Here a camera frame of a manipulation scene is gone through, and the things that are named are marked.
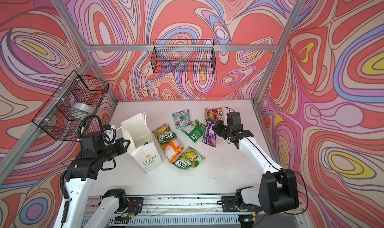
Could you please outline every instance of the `patterned wall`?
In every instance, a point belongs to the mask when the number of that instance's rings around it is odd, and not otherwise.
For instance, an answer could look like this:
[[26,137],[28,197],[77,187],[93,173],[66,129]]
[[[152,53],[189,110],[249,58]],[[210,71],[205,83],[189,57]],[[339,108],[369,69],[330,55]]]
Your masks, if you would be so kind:
[[[0,0],[0,158],[16,144],[36,112],[83,55],[50,0]],[[108,122],[108,97],[98,112]],[[48,227],[61,202],[60,173],[74,158],[76,142],[46,134],[0,186],[0,228]]]
[[[276,44],[295,0],[64,0],[92,44]],[[271,53],[217,53],[214,75],[152,74],[150,52],[94,52],[120,100],[253,98]]]
[[315,227],[384,226],[383,61],[384,0],[309,0],[258,100]]

